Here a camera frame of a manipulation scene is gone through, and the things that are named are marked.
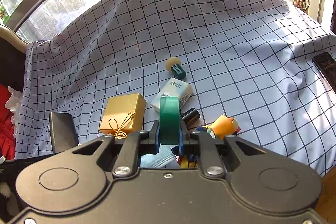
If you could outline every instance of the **green cylinder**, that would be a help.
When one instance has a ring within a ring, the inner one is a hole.
[[[161,97],[159,127],[160,144],[179,144],[180,114],[178,97]]]
[[[182,69],[180,64],[172,65],[171,71],[174,73],[175,77],[179,80],[182,80],[187,76],[187,74]]]

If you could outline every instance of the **blue face mask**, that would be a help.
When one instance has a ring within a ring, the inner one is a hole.
[[[169,145],[160,145],[159,153],[156,155],[147,154],[141,157],[142,168],[162,168],[165,165],[176,161],[176,156],[171,152]]]

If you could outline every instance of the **wooden floor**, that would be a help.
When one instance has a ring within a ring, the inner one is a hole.
[[[336,223],[336,167],[322,181],[322,193],[315,211],[329,223]]]

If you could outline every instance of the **green tape roll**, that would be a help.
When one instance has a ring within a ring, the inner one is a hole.
[[[160,144],[178,145],[180,113],[178,97],[161,97],[160,99]]]

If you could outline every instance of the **red cloth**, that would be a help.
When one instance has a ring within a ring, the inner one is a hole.
[[[13,113],[5,108],[11,93],[0,85],[0,151],[6,160],[13,160],[15,156],[14,125],[11,122]]]

